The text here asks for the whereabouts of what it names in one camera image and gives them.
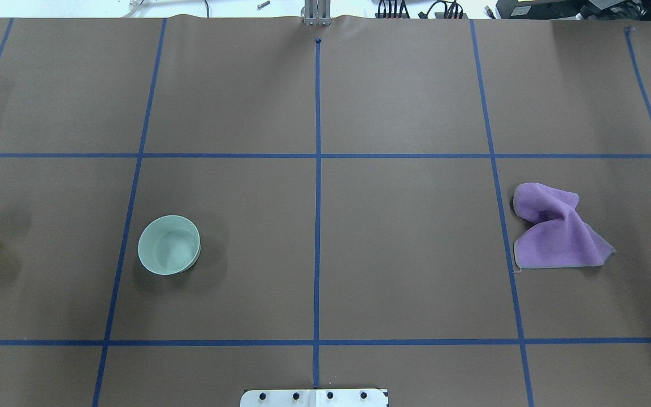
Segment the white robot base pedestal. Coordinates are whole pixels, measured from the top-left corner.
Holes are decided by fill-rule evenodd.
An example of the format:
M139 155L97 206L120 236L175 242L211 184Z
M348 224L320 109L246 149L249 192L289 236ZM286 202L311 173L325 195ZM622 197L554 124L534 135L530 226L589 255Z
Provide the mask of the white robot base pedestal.
M377 388L253 389L240 406L390 406L388 391Z

